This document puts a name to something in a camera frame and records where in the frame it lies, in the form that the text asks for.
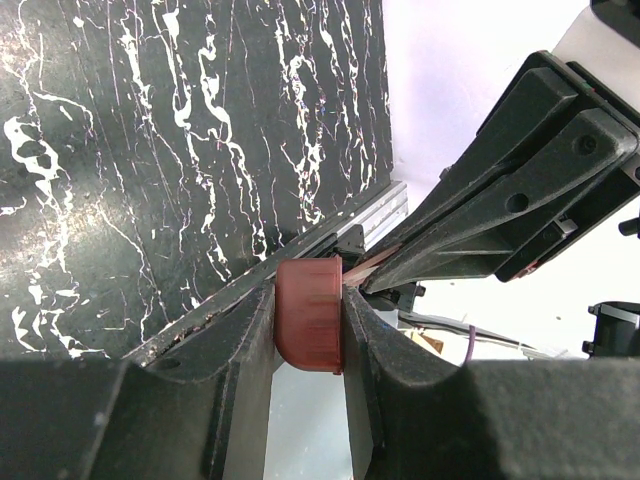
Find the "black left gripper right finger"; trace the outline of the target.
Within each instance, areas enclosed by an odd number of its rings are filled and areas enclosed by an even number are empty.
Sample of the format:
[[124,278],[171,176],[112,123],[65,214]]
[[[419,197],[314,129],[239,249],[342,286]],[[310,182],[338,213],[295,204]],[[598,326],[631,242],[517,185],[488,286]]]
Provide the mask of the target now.
[[635,479],[635,360],[455,366],[343,292],[344,385],[358,479]]

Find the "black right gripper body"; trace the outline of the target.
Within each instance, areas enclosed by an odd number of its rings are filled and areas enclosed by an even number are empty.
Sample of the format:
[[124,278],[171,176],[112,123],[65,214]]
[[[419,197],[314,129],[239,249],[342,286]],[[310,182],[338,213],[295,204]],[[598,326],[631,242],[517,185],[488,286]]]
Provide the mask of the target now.
[[531,54],[492,110],[504,134],[508,282],[555,258],[639,194],[639,114],[576,62]]

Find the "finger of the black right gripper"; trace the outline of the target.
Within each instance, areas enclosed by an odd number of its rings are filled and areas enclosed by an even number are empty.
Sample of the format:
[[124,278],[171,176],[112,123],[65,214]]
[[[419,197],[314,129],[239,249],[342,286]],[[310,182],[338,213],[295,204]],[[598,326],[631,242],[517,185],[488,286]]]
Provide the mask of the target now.
[[577,115],[594,85],[546,51],[529,55],[474,140],[399,227],[399,243],[427,228],[533,158]]
[[495,274],[636,147],[636,136],[606,112],[579,113],[531,160],[425,233],[401,245],[397,227],[363,289]]

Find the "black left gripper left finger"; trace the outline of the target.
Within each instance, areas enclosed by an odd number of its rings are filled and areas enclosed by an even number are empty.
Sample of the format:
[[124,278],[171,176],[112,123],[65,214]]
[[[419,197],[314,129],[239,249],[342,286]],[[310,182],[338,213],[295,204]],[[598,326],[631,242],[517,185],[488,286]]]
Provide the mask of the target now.
[[148,367],[1,366],[5,479],[259,479],[274,291],[260,287]]

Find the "brown weekly pill organizer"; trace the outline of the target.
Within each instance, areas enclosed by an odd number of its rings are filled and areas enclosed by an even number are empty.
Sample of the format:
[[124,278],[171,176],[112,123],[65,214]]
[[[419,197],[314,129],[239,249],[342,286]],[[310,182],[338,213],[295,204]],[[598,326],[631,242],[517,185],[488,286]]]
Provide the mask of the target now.
[[344,373],[343,287],[339,256],[278,266],[274,342],[286,363],[302,371]]

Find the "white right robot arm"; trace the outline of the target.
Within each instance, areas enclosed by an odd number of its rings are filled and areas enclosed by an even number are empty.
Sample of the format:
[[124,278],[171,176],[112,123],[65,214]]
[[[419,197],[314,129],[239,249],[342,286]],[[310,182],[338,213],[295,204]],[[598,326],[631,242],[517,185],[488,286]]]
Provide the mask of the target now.
[[462,156],[364,257],[362,287],[542,267],[639,194],[639,5],[593,1],[527,57]]

